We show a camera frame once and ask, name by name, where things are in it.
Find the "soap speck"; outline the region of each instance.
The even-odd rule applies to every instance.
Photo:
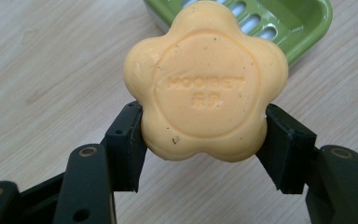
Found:
[[[178,142],[180,141],[180,137],[179,136],[176,136],[172,139],[172,142],[174,145],[176,145]]]

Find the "wooden table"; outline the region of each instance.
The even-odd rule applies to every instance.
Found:
[[[317,147],[358,152],[358,1],[331,2],[330,30],[273,103],[316,132]],[[158,35],[143,1],[0,1],[0,180],[23,191],[63,172],[76,147],[99,143],[133,100],[127,52]],[[305,194],[280,194],[256,157],[171,162],[147,152],[140,186],[115,194],[119,223],[310,223]]]

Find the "green soap dish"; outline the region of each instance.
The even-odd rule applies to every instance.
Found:
[[[157,25],[168,32],[179,11],[197,0],[145,0]],[[277,44],[293,64],[326,33],[333,19],[328,0],[215,0],[231,9],[247,35]]]

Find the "orange soap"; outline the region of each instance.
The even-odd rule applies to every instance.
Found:
[[[170,161],[254,155],[287,74],[275,44],[244,35],[231,11],[210,1],[185,7],[166,35],[135,45],[124,64],[126,86],[144,108],[144,140]]]

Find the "flower-shaped soap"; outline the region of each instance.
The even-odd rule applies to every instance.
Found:
[[[127,88],[144,108],[143,138],[170,161],[254,155],[287,73],[275,44],[244,35],[231,11],[210,1],[185,7],[166,35],[138,43],[124,65]]]

